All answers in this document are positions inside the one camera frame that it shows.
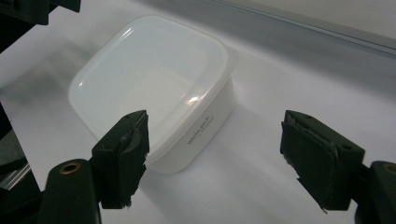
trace container lid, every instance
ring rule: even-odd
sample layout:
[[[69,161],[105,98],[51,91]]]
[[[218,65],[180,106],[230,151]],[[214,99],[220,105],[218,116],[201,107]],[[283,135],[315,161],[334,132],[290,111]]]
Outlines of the container lid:
[[[229,74],[228,52],[189,27],[146,16],[126,25],[73,79],[69,101],[100,139],[124,115],[148,111],[158,160],[195,122]]]

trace white table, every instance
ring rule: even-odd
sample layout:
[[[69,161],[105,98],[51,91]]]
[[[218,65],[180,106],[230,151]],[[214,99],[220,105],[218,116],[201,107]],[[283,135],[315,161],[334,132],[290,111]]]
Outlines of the white table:
[[[396,57],[283,21],[204,0],[84,0],[57,8],[0,55],[0,90],[38,185],[95,140],[67,101],[73,76],[129,21],[156,14],[239,53],[237,105],[184,171],[147,171],[131,208],[104,223],[354,223],[356,204],[325,215],[279,154],[286,109],[307,113],[366,149],[364,163],[396,161]]]

